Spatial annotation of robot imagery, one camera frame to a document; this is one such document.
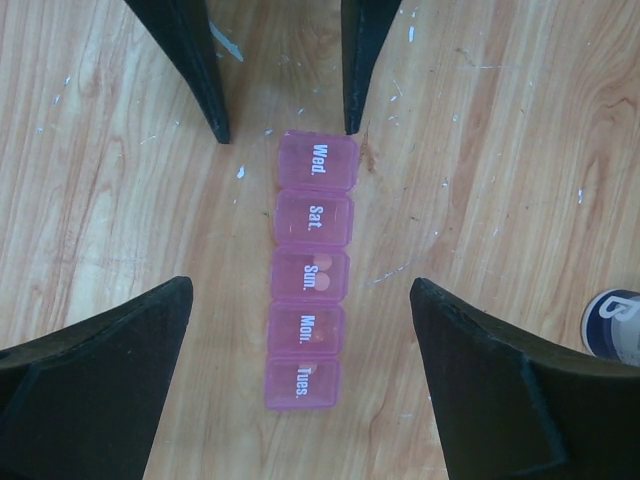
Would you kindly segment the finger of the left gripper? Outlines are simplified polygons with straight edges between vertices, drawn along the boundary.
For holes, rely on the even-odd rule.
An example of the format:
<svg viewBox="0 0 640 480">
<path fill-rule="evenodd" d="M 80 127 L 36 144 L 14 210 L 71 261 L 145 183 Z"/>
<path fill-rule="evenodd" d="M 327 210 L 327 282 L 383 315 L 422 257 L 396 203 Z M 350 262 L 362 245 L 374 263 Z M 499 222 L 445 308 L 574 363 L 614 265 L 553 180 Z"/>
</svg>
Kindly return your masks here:
<svg viewBox="0 0 640 480">
<path fill-rule="evenodd" d="M 205 0 L 126 0 L 188 84 L 215 138 L 231 142 L 229 116 Z"/>
<path fill-rule="evenodd" d="M 344 126 L 356 134 L 377 58 L 400 0 L 342 0 L 341 55 Z"/>
</svg>

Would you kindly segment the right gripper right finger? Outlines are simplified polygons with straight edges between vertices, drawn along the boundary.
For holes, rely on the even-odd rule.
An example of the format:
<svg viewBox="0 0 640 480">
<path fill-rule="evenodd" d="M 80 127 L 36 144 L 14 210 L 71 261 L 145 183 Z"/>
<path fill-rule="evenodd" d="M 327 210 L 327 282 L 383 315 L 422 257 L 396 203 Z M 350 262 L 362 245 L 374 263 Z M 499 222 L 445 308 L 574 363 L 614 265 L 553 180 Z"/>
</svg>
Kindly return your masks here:
<svg viewBox="0 0 640 480">
<path fill-rule="evenodd" d="M 639 371 L 547 341 L 425 278 L 410 291 L 452 479 L 635 479 Z"/>
</svg>

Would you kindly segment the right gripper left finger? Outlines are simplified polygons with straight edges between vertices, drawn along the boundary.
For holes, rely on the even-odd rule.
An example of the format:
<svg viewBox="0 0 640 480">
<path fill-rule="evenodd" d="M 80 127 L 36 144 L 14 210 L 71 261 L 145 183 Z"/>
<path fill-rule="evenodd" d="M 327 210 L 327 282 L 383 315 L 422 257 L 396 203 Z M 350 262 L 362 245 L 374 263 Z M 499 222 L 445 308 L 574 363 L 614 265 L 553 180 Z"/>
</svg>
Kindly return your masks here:
<svg viewBox="0 0 640 480">
<path fill-rule="evenodd" d="M 177 276 L 2 350 L 2 478 L 142 478 L 192 303 Z"/>
</svg>

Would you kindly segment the white cap pill bottle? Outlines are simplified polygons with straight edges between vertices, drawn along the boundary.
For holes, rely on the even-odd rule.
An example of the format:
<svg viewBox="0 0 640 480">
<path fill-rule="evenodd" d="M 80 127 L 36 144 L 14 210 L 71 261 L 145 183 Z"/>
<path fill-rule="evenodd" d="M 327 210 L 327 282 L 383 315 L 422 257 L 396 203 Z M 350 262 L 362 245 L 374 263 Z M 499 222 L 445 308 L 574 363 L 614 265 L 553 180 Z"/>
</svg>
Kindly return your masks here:
<svg viewBox="0 0 640 480">
<path fill-rule="evenodd" d="M 611 289 L 586 307 L 581 336 L 587 351 L 596 357 L 639 366 L 639 293 Z"/>
</svg>

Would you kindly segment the pink weekly pill organizer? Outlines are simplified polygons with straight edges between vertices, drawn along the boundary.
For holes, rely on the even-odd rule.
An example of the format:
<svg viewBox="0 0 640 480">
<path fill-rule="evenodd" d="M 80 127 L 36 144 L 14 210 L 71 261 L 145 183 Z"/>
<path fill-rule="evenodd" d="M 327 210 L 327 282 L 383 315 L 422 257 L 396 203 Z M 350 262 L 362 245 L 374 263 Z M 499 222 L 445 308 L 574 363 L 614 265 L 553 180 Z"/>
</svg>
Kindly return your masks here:
<svg viewBox="0 0 640 480">
<path fill-rule="evenodd" d="M 278 148 L 265 405 L 336 405 L 349 285 L 357 146 L 347 136 L 286 131 Z"/>
</svg>

